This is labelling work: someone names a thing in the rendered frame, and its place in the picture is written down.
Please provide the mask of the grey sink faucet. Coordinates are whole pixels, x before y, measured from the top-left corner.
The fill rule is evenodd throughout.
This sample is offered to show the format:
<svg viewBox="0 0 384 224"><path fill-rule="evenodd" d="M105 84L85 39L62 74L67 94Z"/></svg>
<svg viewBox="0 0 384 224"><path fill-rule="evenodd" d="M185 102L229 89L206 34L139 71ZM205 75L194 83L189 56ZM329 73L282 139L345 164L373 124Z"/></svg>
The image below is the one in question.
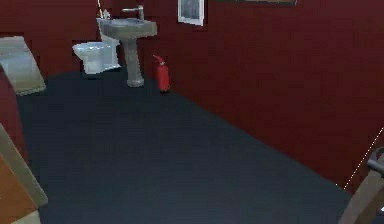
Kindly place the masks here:
<svg viewBox="0 0 384 224"><path fill-rule="evenodd" d="M137 5L135 8L123 8L123 9L121 9L121 12L134 12L134 11L138 12L138 17L140 20L145 19L144 6L143 5Z"/></svg>

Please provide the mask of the grey pedestal sink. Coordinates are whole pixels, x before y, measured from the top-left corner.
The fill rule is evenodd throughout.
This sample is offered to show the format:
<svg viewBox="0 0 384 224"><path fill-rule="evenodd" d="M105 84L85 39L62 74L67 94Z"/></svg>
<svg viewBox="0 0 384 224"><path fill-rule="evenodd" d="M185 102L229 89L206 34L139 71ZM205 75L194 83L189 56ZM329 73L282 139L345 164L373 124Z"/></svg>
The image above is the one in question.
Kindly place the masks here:
<svg viewBox="0 0 384 224"><path fill-rule="evenodd" d="M144 85L137 50L137 40L157 35L157 24L137 18L100 19L101 33L120 42L124 50L127 85L137 88Z"/></svg>

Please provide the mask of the red fire extinguisher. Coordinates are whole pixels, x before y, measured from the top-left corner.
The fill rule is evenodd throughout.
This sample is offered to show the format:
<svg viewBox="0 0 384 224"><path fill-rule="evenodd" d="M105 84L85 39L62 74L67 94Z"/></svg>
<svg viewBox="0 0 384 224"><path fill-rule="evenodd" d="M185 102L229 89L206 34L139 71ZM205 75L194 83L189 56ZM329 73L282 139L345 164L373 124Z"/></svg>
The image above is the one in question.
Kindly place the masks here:
<svg viewBox="0 0 384 224"><path fill-rule="evenodd" d="M157 66L157 80L158 80L158 88L161 92L168 92L170 89L170 79L169 79L169 71L166 65L166 62L160 56L154 55Z"/></svg>

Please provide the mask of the white toilet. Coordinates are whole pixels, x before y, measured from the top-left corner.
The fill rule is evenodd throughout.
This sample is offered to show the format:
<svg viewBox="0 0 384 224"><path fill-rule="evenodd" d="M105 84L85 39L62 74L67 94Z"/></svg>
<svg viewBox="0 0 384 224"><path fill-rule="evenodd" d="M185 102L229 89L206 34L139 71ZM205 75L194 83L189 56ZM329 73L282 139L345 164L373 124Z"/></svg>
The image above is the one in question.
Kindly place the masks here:
<svg viewBox="0 0 384 224"><path fill-rule="evenodd" d="M98 74L120 68L117 47L120 42L102 35L101 41L84 42L72 46L75 55L82 61L86 74Z"/></svg>

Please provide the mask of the white framed wall picture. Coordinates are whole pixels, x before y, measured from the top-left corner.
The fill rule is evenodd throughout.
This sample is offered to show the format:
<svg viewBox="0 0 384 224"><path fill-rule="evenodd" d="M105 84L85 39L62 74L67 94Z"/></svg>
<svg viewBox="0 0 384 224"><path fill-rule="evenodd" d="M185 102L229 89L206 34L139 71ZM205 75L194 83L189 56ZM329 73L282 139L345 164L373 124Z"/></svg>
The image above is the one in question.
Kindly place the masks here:
<svg viewBox="0 0 384 224"><path fill-rule="evenodd" d="M178 0L177 19L180 23L202 26L204 0Z"/></svg>

